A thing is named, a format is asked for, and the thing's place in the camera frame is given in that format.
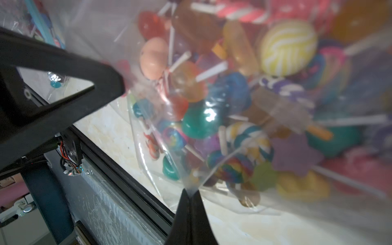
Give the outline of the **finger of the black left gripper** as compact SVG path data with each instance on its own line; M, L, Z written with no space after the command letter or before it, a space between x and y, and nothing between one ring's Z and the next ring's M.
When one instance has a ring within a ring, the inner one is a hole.
M37 107L26 96L20 67L87 80L92 87ZM1 28L1 168L124 92L123 78L111 66Z

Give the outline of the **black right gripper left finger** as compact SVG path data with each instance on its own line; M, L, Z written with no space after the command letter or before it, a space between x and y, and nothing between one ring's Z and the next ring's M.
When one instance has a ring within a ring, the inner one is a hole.
M190 197L183 189L165 245L190 245L192 241Z

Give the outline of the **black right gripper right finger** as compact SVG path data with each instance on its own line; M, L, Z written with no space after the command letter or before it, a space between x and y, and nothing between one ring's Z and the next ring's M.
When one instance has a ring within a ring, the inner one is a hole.
M190 199L190 230L191 245L218 245L199 191Z

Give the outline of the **yellow-zip candy bag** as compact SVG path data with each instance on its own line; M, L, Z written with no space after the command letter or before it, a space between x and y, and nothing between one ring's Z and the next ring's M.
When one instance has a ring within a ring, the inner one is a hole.
M45 1L67 50L112 65L140 166L238 213L392 239L391 1Z

